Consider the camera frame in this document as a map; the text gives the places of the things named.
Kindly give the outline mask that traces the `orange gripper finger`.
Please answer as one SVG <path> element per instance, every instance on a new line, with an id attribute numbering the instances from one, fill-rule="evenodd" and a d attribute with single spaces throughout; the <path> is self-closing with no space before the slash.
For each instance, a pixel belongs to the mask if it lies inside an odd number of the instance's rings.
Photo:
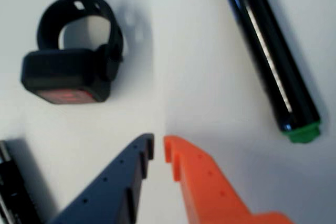
<path id="1" fill-rule="evenodd" d="M 177 135 L 163 138 L 189 223 L 291 223 L 280 212 L 252 213 L 209 153 Z"/>

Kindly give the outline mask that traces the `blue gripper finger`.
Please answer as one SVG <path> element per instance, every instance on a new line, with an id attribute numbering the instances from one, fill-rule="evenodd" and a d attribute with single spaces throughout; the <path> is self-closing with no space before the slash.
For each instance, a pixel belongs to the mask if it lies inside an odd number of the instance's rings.
<path id="1" fill-rule="evenodd" d="M 135 138 L 51 223 L 136 223 L 154 134 Z"/>

